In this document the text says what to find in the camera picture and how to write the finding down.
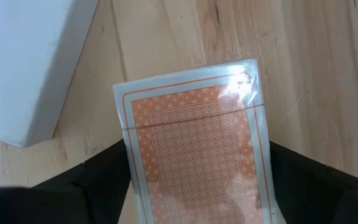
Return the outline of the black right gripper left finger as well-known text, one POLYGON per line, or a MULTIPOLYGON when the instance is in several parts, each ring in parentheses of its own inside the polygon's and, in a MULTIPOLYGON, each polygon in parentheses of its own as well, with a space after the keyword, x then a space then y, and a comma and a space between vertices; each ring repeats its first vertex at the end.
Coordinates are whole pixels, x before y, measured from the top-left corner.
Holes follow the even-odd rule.
POLYGON ((130 180, 119 141, 34 187, 0 187, 0 223, 117 223, 130 180))

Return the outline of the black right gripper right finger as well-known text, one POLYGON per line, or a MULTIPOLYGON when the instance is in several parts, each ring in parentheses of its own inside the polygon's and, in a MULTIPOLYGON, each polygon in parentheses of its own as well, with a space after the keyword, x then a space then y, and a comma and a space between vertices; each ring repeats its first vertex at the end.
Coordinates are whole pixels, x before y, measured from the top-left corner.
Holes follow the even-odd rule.
POLYGON ((270 142, 275 198, 287 223, 358 224, 358 177, 270 142))

